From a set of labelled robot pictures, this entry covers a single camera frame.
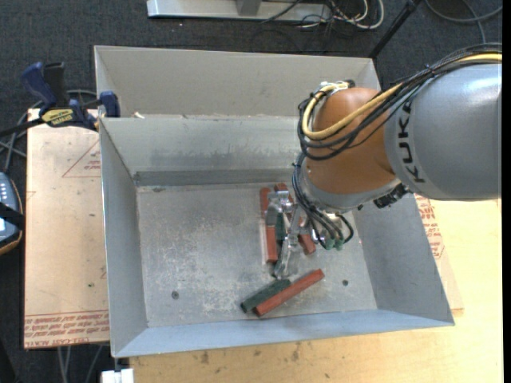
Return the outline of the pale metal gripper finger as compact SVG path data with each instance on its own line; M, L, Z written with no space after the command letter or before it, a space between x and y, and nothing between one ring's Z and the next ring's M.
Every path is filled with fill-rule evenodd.
M281 231L288 233L291 220L289 191L270 191L267 195L266 224L274 227L280 224Z
M290 278L297 274L299 269L299 248L297 245L283 245L274 267L276 278Z

